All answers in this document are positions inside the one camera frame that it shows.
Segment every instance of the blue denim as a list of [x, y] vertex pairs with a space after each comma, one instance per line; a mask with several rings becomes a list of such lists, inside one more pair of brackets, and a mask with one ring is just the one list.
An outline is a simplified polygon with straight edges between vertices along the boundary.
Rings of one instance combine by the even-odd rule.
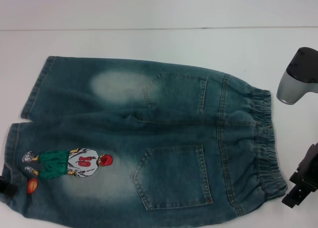
[[49, 57], [21, 117], [32, 122], [11, 126], [2, 172], [18, 191], [0, 199], [27, 218], [198, 227], [243, 216], [287, 189], [270, 92], [221, 72]]

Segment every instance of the cartoon boy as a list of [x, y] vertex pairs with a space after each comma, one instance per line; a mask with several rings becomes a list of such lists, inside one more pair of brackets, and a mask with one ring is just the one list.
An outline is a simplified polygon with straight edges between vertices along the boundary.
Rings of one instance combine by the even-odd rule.
[[76, 177], [87, 177], [95, 173], [99, 166], [109, 166], [113, 163], [110, 155], [98, 156], [95, 150], [76, 149], [72, 151], [45, 151], [34, 157], [33, 152], [27, 152], [23, 162], [37, 161], [44, 164], [40, 171], [27, 166], [26, 170], [39, 176], [40, 179], [52, 179], [65, 174]]

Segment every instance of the red hair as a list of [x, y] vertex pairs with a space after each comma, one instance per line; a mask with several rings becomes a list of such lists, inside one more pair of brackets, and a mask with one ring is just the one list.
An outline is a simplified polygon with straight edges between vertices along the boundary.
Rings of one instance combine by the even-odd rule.
[[109, 166], [113, 163], [113, 157], [107, 154], [103, 154], [99, 157], [100, 159], [100, 166]]

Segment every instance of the elastic waistband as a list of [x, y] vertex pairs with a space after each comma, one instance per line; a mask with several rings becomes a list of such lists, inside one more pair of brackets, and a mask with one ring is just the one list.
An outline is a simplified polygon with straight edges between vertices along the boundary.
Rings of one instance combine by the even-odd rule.
[[251, 107], [256, 120], [256, 166], [266, 200], [284, 196], [287, 183], [280, 173], [275, 150], [270, 91], [251, 89]]

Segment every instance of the green shorts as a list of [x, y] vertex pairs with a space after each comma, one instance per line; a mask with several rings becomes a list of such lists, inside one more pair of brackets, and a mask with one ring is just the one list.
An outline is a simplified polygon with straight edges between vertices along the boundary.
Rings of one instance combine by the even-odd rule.
[[68, 173], [69, 151], [46, 151], [39, 155], [39, 163], [44, 165], [40, 170], [40, 179], [52, 179]]

